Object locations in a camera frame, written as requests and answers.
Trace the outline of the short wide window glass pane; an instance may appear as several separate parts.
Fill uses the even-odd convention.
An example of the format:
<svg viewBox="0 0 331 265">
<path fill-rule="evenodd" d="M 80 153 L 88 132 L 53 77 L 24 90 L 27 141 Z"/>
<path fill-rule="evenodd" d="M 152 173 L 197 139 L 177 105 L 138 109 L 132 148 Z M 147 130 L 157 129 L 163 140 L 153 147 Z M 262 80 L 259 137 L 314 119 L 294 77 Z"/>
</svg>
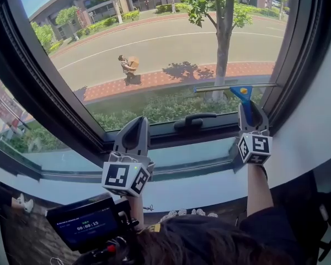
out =
<svg viewBox="0 0 331 265">
<path fill-rule="evenodd" d="M 235 137 L 230 137 L 191 145 L 150 150 L 148 155 L 156 164 L 156 167 L 221 160 L 229 157 L 229 150 L 235 139 Z"/>
</svg>

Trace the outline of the person's patterned shoe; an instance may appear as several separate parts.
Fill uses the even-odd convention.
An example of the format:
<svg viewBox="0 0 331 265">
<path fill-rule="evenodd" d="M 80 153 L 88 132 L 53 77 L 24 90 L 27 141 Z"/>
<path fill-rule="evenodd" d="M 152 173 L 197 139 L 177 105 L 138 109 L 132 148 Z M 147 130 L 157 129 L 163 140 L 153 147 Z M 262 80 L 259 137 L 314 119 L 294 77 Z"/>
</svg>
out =
<svg viewBox="0 0 331 265">
<path fill-rule="evenodd" d="M 177 217 L 177 216 L 182 216 L 182 215 L 186 215 L 187 214 L 187 210 L 186 209 L 180 209 L 180 210 L 172 210 L 170 211 L 168 214 L 166 214 L 165 216 L 163 216 L 159 222 L 163 222 L 165 220 Z"/>
<path fill-rule="evenodd" d="M 202 209 L 198 208 L 198 209 L 193 209 L 191 211 L 192 215 L 200 215 L 200 216 L 208 216 L 208 217 L 213 217 L 213 218 L 217 218 L 218 215 L 216 213 L 205 213 Z"/>
</svg>

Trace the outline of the person's left forearm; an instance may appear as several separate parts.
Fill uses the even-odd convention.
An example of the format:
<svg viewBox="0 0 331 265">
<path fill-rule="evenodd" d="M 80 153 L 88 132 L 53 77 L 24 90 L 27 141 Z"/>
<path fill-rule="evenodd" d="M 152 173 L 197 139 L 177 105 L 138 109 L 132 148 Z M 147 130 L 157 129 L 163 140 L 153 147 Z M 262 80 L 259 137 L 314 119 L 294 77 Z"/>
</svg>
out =
<svg viewBox="0 0 331 265">
<path fill-rule="evenodd" d="M 144 228 L 144 215 L 143 215 L 143 200 L 142 196 L 139 197 L 126 197 L 131 207 L 131 217 L 138 221 L 136 230 L 140 231 Z"/>
</svg>

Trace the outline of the large fixed window glass pane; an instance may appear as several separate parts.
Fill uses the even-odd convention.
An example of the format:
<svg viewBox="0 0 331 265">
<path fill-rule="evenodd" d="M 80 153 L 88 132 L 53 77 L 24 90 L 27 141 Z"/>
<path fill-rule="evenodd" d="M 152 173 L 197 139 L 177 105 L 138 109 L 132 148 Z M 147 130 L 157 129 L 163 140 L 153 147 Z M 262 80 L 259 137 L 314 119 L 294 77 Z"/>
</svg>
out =
<svg viewBox="0 0 331 265">
<path fill-rule="evenodd" d="M 34 119 L 0 79 L 0 149 L 42 171 L 100 172 L 102 169 L 72 150 Z"/>
</svg>

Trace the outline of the person's right patterned shoe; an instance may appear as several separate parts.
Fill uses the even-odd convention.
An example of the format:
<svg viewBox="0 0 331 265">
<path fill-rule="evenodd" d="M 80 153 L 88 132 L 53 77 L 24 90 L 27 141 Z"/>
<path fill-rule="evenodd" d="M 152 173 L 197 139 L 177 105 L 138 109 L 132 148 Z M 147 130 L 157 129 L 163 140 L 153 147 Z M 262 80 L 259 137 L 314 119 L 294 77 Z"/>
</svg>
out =
<svg viewBox="0 0 331 265">
<path fill-rule="evenodd" d="M 208 217 L 213 217 L 213 218 L 217 218 L 218 215 L 216 213 L 205 213 L 202 209 L 198 208 L 198 209 L 193 209 L 191 211 L 192 215 L 200 215 L 200 216 L 208 216 Z"/>
</svg>

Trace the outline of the street tree with sawn top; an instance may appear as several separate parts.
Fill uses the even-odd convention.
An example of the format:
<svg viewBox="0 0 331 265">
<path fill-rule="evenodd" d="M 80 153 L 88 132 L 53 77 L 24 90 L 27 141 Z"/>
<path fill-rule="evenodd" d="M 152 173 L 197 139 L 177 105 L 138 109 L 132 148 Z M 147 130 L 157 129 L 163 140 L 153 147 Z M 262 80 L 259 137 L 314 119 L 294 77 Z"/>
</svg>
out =
<svg viewBox="0 0 331 265">
<path fill-rule="evenodd" d="M 225 83 L 229 46 L 234 28 L 244 28 L 252 24 L 252 17 L 246 6 L 238 0 L 182 0 L 190 6 L 189 22 L 202 27 L 204 18 L 208 18 L 216 30 L 217 62 L 215 86 Z"/>
</svg>

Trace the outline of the casement window glass pane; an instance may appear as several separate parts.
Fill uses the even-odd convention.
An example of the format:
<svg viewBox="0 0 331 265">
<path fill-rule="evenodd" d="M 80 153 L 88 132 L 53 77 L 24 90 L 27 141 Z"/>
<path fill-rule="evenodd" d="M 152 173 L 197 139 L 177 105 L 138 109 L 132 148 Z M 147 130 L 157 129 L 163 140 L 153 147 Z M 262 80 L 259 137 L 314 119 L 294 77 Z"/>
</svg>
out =
<svg viewBox="0 0 331 265">
<path fill-rule="evenodd" d="M 125 84 L 120 55 L 139 58 L 135 73 L 141 75 L 141 85 Z M 33 56 L 49 76 L 57 77 L 57 87 L 73 92 L 91 115 L 88 106 L 104 100 L 184 87 L 195 93 L 195 87 L 212 86 L 217 39 L 210 22 L 199 27 L 186 18 L 163 17 L 125 29 L 114 28 L 56 55 L 48 55 L 38 46 Z M 229 92 L 225 89 L 218 100 L 211 92 L 200 94 L 218 102 L 227 100 Z"/>
</svg>

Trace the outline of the red notice board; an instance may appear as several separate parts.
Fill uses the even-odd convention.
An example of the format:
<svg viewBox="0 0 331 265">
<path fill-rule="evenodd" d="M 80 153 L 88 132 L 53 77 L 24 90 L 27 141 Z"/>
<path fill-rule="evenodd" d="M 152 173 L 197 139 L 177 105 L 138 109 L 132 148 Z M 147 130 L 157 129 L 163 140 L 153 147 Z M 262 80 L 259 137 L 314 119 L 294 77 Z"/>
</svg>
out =
<svg viewBox="0 0 331 265">
<path fill-rule="evenodd" d="M 6 87 L 0 83 L 0 119 L 9 127 L 17 128 L 20 124 L 23 110 L 8 94 Z"/>
</svg>

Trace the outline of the green hedge bushes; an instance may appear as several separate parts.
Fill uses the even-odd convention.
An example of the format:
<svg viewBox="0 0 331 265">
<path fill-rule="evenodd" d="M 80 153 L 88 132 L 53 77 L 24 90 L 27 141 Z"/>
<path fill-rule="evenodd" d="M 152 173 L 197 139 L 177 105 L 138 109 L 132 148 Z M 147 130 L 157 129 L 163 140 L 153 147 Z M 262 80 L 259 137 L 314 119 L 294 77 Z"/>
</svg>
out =
<svg viewBox="0 0 331 265">
<path fill-rule="evenodd" d="M 193 93 L 189 87 L 164 89 L 158 92 L 138 93 L 131 96 L 104 100 L 88 106 L 91 115 L 106 130 L 118 130 L 137 116 L 145 116 L 151 124 L 180 120 L 189 114 L 211 112 L 217 114 L 237 111 L 239 99 L 231 92 L 227 100 L 214 102 L 206 100 L 200 93 Z M 29 145 L 35 139 L 32 152 L 52 151 L 68 148 L 62 141 L 49 133 L 42 125 L 29 124 L 26 135 L 7 140 L 11 147 L 21 153 L 28 153 Z"/>
</svg>

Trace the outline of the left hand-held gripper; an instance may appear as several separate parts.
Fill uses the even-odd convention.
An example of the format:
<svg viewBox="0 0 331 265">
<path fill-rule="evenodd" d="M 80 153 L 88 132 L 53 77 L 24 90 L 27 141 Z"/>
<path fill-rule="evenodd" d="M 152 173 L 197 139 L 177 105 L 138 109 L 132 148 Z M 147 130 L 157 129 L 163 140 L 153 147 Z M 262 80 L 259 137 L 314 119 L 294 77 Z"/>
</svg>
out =
<svg viewBox="0 0 331 265">
<path fill-rule="evenodd" d="M 147 157 L 149 145 L 148 119 L 138 116 L 127 123 L 116 135 L 114 151 L 104 162 L 102 187 L 122 197 L 140 197 L 155 166 Z"/>
</svg>

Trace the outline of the blue brass squeegee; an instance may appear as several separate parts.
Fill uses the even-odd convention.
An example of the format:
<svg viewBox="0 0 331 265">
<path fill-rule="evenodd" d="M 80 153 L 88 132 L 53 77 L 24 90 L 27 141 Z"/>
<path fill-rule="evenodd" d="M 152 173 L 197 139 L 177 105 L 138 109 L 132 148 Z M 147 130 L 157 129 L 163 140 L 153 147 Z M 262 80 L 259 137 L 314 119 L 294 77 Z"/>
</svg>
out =
<svg viewBox="0 0 331 265">
<path fill-rule="evenodd" d="M 207 87 L 195 87 L 195 93 L 201 92 L 215 92 L 229 89 L 235 96 L 237 96 L 242 104 L 244 109 L 244 115 L 248 120 L 248 124 L 253 124 L 252 116 L 252 105 L 250 104 L 251 93 L 254 87 L 276 87 L 275 83 L 256 83 L 256 84 L 235 84 L 235 85 L 221 85 L 221 86 L 207 86 Z"/>
</svg>

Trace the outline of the black monitor screen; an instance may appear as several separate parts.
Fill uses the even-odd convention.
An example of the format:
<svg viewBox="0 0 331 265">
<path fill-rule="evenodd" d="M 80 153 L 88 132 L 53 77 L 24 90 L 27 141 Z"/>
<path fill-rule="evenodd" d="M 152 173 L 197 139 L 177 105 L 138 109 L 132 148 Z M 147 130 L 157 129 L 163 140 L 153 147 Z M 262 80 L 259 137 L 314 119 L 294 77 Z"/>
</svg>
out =
<svg viewBox="0 0 331 265">
<path fill-rule="evenodd" d="M 114 201 L 108 194 L 49 209 L 45 216 L 68 248 L 79 253 L 100 249 L 139 224 L 126 199 Z"/>
</svg>

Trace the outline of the person's right forearm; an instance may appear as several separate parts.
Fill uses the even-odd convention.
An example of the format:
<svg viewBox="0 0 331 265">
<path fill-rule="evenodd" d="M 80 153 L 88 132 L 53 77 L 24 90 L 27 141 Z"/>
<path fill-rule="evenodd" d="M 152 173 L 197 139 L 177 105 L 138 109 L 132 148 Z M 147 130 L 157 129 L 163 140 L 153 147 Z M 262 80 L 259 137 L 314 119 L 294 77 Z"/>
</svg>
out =
<svg viewBox="0 0 331 265">
<path fill-rule="evenodd" d="M 263 167 L 248 165 L 247 216 L 273 206 L 273 198 Z"/>
</svg>

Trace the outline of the brown brick building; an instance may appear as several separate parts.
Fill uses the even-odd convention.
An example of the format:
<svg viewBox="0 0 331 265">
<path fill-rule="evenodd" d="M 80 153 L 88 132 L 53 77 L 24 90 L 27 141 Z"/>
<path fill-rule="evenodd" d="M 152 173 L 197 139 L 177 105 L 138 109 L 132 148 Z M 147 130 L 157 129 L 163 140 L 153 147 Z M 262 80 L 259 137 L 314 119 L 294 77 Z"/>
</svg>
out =
<svg viewBox="0 0 331 265">
<path fill-rule="evenodd" d="M 155 9 L 157 6 L 170 4 L 172 0 L 118 0 L 120 14 L 132 10 L 141 12 Z M 56 19 L 59 12 L 70 7 L 77 7 L 78 11 L 72 21 L 59 24 Z M 89 25 L 106 18 L 117 16 L 115 3 L 112 0 L 49 0 L 41 5 L 30 17 L 31 22 L 39 26 L 49 25 L 56 40 L 66 40 L 73 34 Z"/>
</svg>

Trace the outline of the person's left patterned shoe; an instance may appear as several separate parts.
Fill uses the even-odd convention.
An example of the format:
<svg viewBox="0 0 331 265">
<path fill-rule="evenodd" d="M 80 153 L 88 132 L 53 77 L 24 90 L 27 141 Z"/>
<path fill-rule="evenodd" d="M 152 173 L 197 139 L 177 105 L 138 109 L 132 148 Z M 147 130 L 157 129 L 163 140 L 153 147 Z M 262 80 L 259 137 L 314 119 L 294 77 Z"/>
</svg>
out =
<svg viewBox="0 0 331 265">
<path fill-rule="evenodd" d="M 172 210 L 170 211 L 168 214 L 166 214 L 165 216 L 163 216 L 159 222 L 163 222 L 165 220 L 177 217 L 177 216 L 182 216 L 182 215 L 186 215 L 187 214 L 187 210 L 186 209 L 180 209 L 180 210 Z"/>
</svg>

